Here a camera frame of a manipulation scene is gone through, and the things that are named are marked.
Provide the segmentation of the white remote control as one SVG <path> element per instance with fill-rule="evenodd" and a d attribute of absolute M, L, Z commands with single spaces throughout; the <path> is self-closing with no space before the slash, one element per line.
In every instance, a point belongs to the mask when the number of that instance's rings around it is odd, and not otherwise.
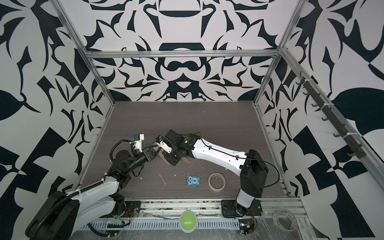
<path fill-rule="evenodd" d="M 159 152 L 159 157 L 167 164 L 167 165 L 171 165 L 171 163 L 168 162 L 167 160 L 167 152 L 165 150 L 161 150 Z"/>

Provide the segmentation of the beige battery cover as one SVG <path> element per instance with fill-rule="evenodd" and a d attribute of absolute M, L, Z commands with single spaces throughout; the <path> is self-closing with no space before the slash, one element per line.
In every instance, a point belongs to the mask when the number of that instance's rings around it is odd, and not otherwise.
<path fill-rule="evenodd" d="M 182 157 L 182 158 L 181 158 L 181 160 L 182 160 L 184 163 L 186 163 L 186 164 L 188 164 L 188 163 L 189 163 L 189 159 L 188 159 L 188 158 L 186 158 L 186 157 Z"/>

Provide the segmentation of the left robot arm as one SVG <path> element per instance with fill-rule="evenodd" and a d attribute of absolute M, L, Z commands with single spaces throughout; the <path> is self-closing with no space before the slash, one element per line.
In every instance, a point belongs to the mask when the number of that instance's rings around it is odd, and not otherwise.
<path fill-rule="evenodd" d="M 99 217 L 115 213 L 121 215 L 124 197 L 119 191 L 126 187 L 133 171 L 143 167 L 159 153 L 158 144 L 137 153 L 115 149 L 123 143 L 117 142 L 109 153 L 112 163 L 101 180 L 67 194 L 52 193 L 28 225 L 25 235 L 31 240 L 67 240 L 81 227 Z"/>

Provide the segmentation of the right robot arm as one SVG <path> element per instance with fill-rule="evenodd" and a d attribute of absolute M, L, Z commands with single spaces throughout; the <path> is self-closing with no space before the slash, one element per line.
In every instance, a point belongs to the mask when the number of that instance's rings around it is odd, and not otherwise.
<path fill-rule="evenodd" d="M 256 198 L 261 198 L 269 168 L 273 164 L 262 160 L 260 154 L 250 149 L 246 152 L 230 150 L 205 140 L 196 134 L 181 135 L 169 130 L 165 136 L 158 136 L 157 145 L 165 151 L 164 158 L 175 166 L 186 157 L 208 161 L 219 165 L 240 177 L 240 190 L 236 205 L 241 210 L 251 207 Z"/>

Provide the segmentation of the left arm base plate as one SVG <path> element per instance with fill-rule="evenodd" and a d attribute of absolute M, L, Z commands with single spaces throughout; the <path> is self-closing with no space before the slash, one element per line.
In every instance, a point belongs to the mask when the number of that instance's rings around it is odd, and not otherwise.
<path fill-rule="evenodd" d="M 124 201 L 115 204 L 112 212 L 105 215 L 107 218 L 112 218 L 119 215 L 122 218 L 130 218 L 137 216 L 141 211 L 141 201 Z"/>

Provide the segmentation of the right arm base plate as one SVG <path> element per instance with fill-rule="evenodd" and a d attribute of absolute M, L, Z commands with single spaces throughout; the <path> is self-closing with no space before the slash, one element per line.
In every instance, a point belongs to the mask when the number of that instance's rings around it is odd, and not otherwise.
<path fill-rule="evenodd" d="M 261 216 L 263 209 L 261 202 L 257 199 L 252 201 L 249 208 L 245 208 L 236 200 L 221 200 L 222 215 L 224 218 L 241 218 L 244 216 Z"/>

